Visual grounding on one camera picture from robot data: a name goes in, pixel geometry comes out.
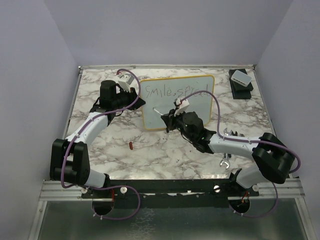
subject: purple cable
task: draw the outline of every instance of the purple cable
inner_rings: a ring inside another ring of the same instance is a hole
[[[217,111],[218,111],[218,123],[217,123],[217,126],[216,126],[216,133],[218,134],[218,136],[222,139],[225,139],[225,140],[230,140],[230,141],[234,141],[234,142],[240,142],[240,143],[250,143],[248,140],[244,140],[244,139],[234,139],[234,138],[230,138],[230,137],[224,137],[221,135],[220,133],[220,119],[221,119],[221,114],[220,114],[220,105],[219,105],[219,102],[218,102],[218,99],[215,97],[215,95],[213,95],[210,91],[207,91],[207,90],[200,90],[200,91],[195,91],[193,93],[191,93],[190,95],[182,98],[180,100],[180,102],[182,103],[182,101],[190,98],[191,96],[195,95],[195,94],[198,94],[198,93],[207,93],[207,94],[210,94],[213,99],[215,100],[215,103],[216,103],[216,107],[217,107]],[[291,149],[287,148],[286,146],[282,146],[282,145],[279,145],[279,144],[276,144],[276,143],[273,143],[273,142],[269,142],[269,141],[263,141],[263,140],[252,140],[251,143],[254,143],[254,144],[267,144],[267,145],[271,145],[271,146],[274,146],[274,147],[277,147],[277,148],[280,148],[280,149],[283,149],[289,153],[291,153],[297,160],[297,166],[295,169],[289,171],[290,174],[298,171],[298,169],[300,168],[301,166],[301,161],[300,161],[300,158],[299,156],[294,152],[292,151]]]
[[[108,114],[114,114],[116,112],[121,112],[123,110],[126,110],[126,109],[129,109],[131,106],[133,106],[139,99],[140,97],[140,94],[141,94],[141,85],[140,85],[140,82],[139,82],[139,79],[138,77],[130,70],[127,70],[127,69],[124,69],[124,68],[121,68],[119,69],[118,71],[116,71],[116,74],[118,75],[121,71],[125,71],[125,72],[128,72],[130,73],[135,79],[136,79],[136,82],[138,84],[138,94],[135,98],[135,100],[129,104],[128,106],[126,107],[123,107],[121,109],[117,109],[117,110],[113,110],[113,111],[107,111],[107,112],[103,112],[101,114],[98,114],[96,116],[94,116],[92,119],[88,120],[84,125],[83,127],[77,132],[78,135],[80,135],[85,129],[86,127],[95,119],[101,117],[101,116],[105,116],[105,115],[108,115]],[[69,155],[69,152],[70,152],[70,149],[72,147],[72,145],[74,144],[75,140],[77,139],[77,136],[74,136],[73,139],[71,140],[71,142],[69,143],[66,151],[65,151],[65,155],[63,157],[63,163],[62,163],[62,168],[61,168],[61,176],[60,176],[60,181],[61,181],[61,186],[64,188],[64,189],[68,189],[68,188],[71,188],[73,186],[75,186],[75,184],[70,184],[68,186],[65,185],[65,169],[66,169],[66,164],[67,164],[67,158],[68,158],[68,155]],[[137,197],[138,197],[138,206],[136,208],[136,210],[134,211],[133,214],[129,215],[128,217],[122,217],[122,218],[114,218],[113,220],[122,220],[122,219],[128,219],[128,218],[131,218],[133,215],[135,215],[138,211],[139,211],[139,208],[140,208],[140,196],[139,196],[139,193],[136,189],[134,189],[133,187],[131,186],[111,186],[111,187],[105,187],[105,188],[97,188],[97,187],[91,187],[92,189],[95,189],[95,190],[110,190],[110,189],[115,189],[115,188],[121,188],[121,187],[126,187],[126,188],[129,188],[129,189],[132,189],[136,194],[137,194]]]
[[[117,188],[128,188],[128,189],[131,189],[134,191],[134,193],[137,195],[138,197],[138,206],[136,207],[135,211],[130,214],[129,216],[124,216],[124,217],[110,217],[110,216],[104,216],[104,215],[99,215],[96,213],[95,209],[92,207],[92,211],[94,212],[95,215],[97,215],[98,217],[102,217],[103,219],[108,219],[108,220],[126,220],[126,219],[129,219],[131,217],[133,217],[134,215],[137,214],[137,212],[139,211],[140,209],[140,204],[141,204],[141,200],[140,200],[140,196],[139,196],[139,193],[138,191],[133,188],[132,186],[125,186],[125,185],[119,185],[119,186],[110,186],[110,187],[104,187],[104,188],[97,188],[97,187],[91,187],[92,189],[95,189],[95,190],[110,190],[110,189],[117,189]]]
[[[275,191],[275,203],[274,203],[273,207],[268,212],[260,214],[260,215],[247,215],[247,214],[241,214],[240,212],[237,212],[236,210],[233,209],[233,207],[230,204],[229,204],[229,208],[231,208],[235,214],[237,214],[241,217],[250,218],[250,219],[263,218],[265,216],[268,216],[269,214],[272,214],[278,206],[279,195],[278,195],[278,190],[276,188],[276,185],[273,182],[271,182],[271,183],[272,183],[272,185],[274,187],[274,191]]]

